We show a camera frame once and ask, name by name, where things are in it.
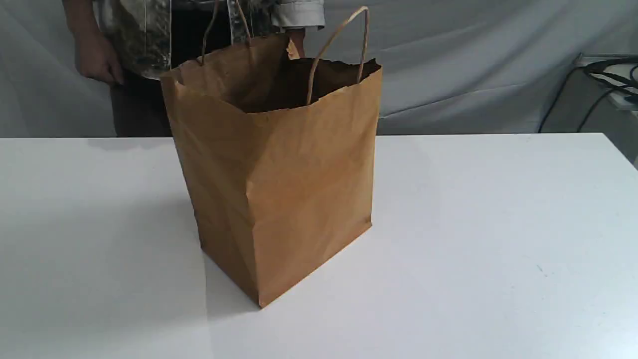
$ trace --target tabletop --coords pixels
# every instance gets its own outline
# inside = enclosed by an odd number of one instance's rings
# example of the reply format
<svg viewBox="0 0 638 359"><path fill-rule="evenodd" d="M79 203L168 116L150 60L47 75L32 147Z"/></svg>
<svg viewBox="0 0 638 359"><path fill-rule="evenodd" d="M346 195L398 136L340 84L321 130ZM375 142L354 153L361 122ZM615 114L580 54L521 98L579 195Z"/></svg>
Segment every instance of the tabletop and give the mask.
<svg viewBox="0 0 638 359"><path fill-rule="evenodd" d="M263 310L172 140L0 166L0 358L638 357L638 171L600 134L378 137L372 230Z"/></svg>

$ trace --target gray fabric backdrop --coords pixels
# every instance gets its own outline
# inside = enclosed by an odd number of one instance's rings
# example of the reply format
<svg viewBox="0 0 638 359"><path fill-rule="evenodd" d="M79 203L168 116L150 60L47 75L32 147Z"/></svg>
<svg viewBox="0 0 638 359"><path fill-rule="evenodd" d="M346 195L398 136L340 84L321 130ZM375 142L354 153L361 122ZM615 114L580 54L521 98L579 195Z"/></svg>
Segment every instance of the gray fabric backdrop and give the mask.
<svg viewBox="0 0 638 359"><path fill-rule="evenodd" d="M385 66L380 132L532 132L578 53L638 52L636 0L326 0L316 54L358 5ZM363 20L328 53L356 62ZM113 135L107 88L73 68L60 0L0 0L0 137Z"/></svg>

